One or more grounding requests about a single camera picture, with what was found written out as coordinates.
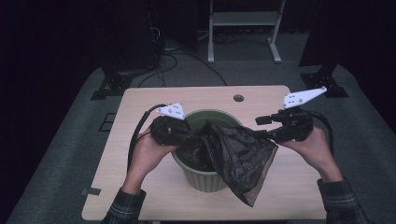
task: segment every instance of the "black trash bag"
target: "black trash bag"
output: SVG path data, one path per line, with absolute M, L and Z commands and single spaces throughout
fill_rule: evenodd
M 243 203 L 253 207 L 277 145 L 253 136 L 247 127 L 226 128 L 206 121 L 196 131 L 200 135 L 216 172 Z

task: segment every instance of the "table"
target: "table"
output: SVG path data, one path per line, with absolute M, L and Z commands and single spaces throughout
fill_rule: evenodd
M 106 215 L 125 178 L 134 128 L 144 112 L 154 105 L 181 102 L 186 114 L 199 109 L 222 110 L 253 130 L 272 130 L 280 124 L 258 126 L 254 119 L 276 113 L 288 92 L 286 86 L 128 89 L 92 182 L 92 188 L 101 192 L 88 195 L 82 217 L 100 220 Z M 242 95 L 244 100 L 236 102 L 235 95 Z M 155 111 L 151 112 L 142 130 L 157 116 Z M 169 154 L 143 183 L 142 189 L 148 196 L 140 220 L 323 219 L 326 213 L 318 179 L 318 173 L 300 155 L 279 147 L 252 208 L 240 202 L 228 188 L 212 193 L 194 189 Z
M 283 9 L 286 0 L 280 0 L 278 11 L 253 11 L 253 12 L 214 12 L 213 0 L 210 0 L 209 7 L 209 41 L 207 44 L 207 61 L 215 61 L 213 46 L 213 27 L 215 26 L 252 26 L 252 25 L 273 25 L 272 36 L 267 38 L 268 46 L 273 54 L 275 63 L 282 63 L 276 47 L 276 37 L 282 21 Z

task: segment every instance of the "wooden table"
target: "wooden table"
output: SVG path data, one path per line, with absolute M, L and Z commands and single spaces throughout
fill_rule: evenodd
M 181 102 L 186 114 L 199 109 L 217 109 L 235 116 L 253 130 L 273 130 L 273 123 L 258 126 L 255 118 L 282 108 L 290 92 L 285 86 L 234 86 L 129 89 L 124 93 L 108 137 L 92 188 L 82 211 L 86 220 L 100 220 L 113 202 L 126 174 L 127 154 L 137 122 L 158 104 Z M 243 102 L 233 97 L 243 95 Z M 158 114 L 153 111 L 142 131 Z M 148 174 L 142 189 L 148 196 L 140 220 L 265 220 L 323 219 L 326 213 L 316 181 L 318 173 L 294 151 L 279 147 L 253 208 L 243 204 L 228 188 L 204 193 L 194 189 L 183 171 L 167 155 Z

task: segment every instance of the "plaid shirt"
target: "plaid shirt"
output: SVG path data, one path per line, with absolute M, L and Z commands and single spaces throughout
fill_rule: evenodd
M 332 183 L 323 183 L 320 179 L 318 186 L 327 212 L 327 223 L 373 223 L 361 209 L 347 179 Z M 137 223 L 145 197 L 146 192 L 143 190 L 140 195 L 127 194 L 119 190 L 102 224 Z

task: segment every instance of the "person's right hand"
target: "person's right hand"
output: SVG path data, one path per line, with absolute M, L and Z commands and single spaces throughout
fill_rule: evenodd
M 288 141 L 278 144 L 299 153 L 309 165 L 319 172 L 323 182 L 343 180 L 340 169 L 330 152 L 326 134 L 320 128 L 314 126 L 312 132 L 302 142 Z

